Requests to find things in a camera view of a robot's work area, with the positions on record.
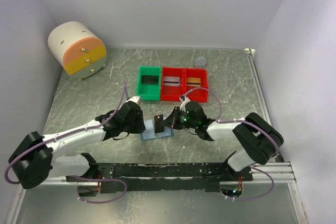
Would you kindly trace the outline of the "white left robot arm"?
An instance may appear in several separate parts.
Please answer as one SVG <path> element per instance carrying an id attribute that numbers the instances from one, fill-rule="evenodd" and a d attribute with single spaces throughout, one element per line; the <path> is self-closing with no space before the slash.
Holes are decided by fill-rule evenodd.
<path id="1" fill-rule="evenodd" d="M 117 141 L 121 133 L 143 133 L 145 125 L 140 104 L 141 98 L 134 96 L 119 109 L 82 126 L 48 135 L 31 132 L 10 156 L 8 168 L 14 171 L 17 183 L 25 189 L 60 176 L 79 176 L 87 182 L 98 179 L 99 165 L 90 154 L 66 154 L 84 145 L 109 139 Z"/>

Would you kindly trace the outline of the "red plastic bin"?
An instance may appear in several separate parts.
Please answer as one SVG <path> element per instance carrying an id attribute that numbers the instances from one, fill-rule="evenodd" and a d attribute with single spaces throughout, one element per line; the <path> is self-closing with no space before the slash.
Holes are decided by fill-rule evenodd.
<path id="1" fill-rule="evenodd" d="M 177 102 L 180 100 L 180 96 L 185 92 L 185 86 L 183 81 L 185 79 L 185 70 L 184 68 L 173 68 L 173 67 L 163 67 L 162 76 L 161 76 L 161 101 L 174 101 Z M 179 87 L 167 87 L 163 85 L 164 76 L 174 76 L 180 77 L 181 85 Z"/>
<path id="2" fill-rule="evenodd" d="M 188 92 L 192 89 L 195 89 L 194 91 L 190 92 L 187 97 L 192 101 L 197 101 L 200 103 L 206 103 L 208 100 L 208 75 L 207 71 L 205 69 L 201 68 L 185 68 L 185 79 L 183 81 L 183 84 L 185 86 L 185 92 Z M 188 77 L 194 77 L 194 78 L 201 78 L 201 86 L 192 88 L 186 86 L 186 78 Z"/>

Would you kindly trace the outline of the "blue card holder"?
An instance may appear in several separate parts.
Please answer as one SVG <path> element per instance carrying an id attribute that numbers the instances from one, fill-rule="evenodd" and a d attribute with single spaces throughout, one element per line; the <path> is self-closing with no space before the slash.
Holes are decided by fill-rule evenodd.
<path id="1" fill-rule="evenodd" d="M 144 125 L 145 125 L 145 131 L 140 136 L 140 139 L 143 142 L 174 136 L 173 130 L 168 127 L 164 127 L 163 132 L 155 133 L 153 119 L 144 121 Z"/>

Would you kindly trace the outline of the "black VIP credit card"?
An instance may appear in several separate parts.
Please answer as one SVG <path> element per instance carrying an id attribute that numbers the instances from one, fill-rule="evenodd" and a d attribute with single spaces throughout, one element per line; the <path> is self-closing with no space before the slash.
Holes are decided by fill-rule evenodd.
<path id="1" fill-rule="evenodd" d="M 163 114 L 159 114 L 154 117 L 154 133 L 155 134 L 164 132 L 163 121 L 164 121 Z"/>

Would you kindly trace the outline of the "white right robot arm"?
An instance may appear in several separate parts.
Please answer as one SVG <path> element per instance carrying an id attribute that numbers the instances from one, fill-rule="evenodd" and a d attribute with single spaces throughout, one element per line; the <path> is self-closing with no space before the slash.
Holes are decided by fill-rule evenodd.
<path id="1" fill-rule="evenodd" d="M 230 181 L 250 165 L 265 165 L 279 154 L 284 143 L 281 134 L 255 112 L 242 119 L 220 121 L 209 118 L 196 101 L 185 101 L 176 106 L 162 125 L 175 130 L 194 129 L 195 134 L 205 141 L 237 139 L 242 149 L 224 161 L 223 176 Z"/>

